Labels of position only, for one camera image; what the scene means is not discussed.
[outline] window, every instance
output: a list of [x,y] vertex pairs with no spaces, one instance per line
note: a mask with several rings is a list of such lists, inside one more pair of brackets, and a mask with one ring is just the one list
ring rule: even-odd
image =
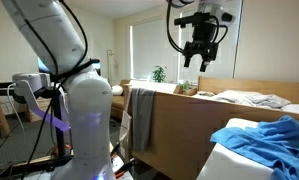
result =
[[[195,55],[191,58],[189,68],[185,68],[185,59],[182,54],[179,54],[178,62],[178,82],[189,81],[191,83],[197,83],[198,76],[216,77],[216,78],[232,78],[234,73],[236,48],[238,43],[238,33],[240,26],[240,14],[241,14],[242,0],[228,1],[224,4],[225,11],[236,16],[236,21],[229,27],[228,34],[225,39],[220,43],[217,58],[207,66],[206,72],[200,72],[201,56]],[[186,17],[194,14],[196,11],[182,12],[180,16]],[[223,35],[224,29],[221,28],[218,39]],[[186,28],[180,29],[179,32],[179,46],[184,47],[186,41],[192,42],[193,28],[191,25],[187,25]]]
[[163,65],[164,23],[162,19],[130,26],[131,79],[151,79],[155,66]]

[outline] ceiling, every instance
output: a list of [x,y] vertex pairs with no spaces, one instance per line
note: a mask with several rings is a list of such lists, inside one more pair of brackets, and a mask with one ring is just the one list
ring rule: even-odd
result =
[[166,0],[66,0],[69,5],[118,19],[159,5]]

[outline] blue cloth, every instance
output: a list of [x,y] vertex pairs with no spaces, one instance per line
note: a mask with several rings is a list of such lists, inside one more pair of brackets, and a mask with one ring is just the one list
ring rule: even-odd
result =
[[257,128],[223,128],[210,141],[272,168],[272,180],[299,180],[299,122],[290,116]]

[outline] wooden bed frame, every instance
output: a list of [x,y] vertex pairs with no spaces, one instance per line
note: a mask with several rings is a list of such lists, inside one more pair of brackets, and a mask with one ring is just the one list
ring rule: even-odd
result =
[[[299,83],[199,77],[198,90],[217,93],[228,89],[276,94],[299,103]],[[209,141],[212,133],[225,127],[229,119],[270,122],[283,115],[299,121],[296,113],[156,92],[148,147],[142,152],[130,149],[130,155],[172,179],[193,180],[214,147]]]

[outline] potted plant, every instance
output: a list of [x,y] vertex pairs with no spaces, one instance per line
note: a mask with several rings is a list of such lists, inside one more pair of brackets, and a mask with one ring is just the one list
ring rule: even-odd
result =
[[167,67],[165,66],[165,68],[161,67],[161,66],[155,66],[157,69],[154,70],[153,73],[153,80],[155,82],[164,82],[165,78],[166,78],[166,72],[165,69],[167,69]]

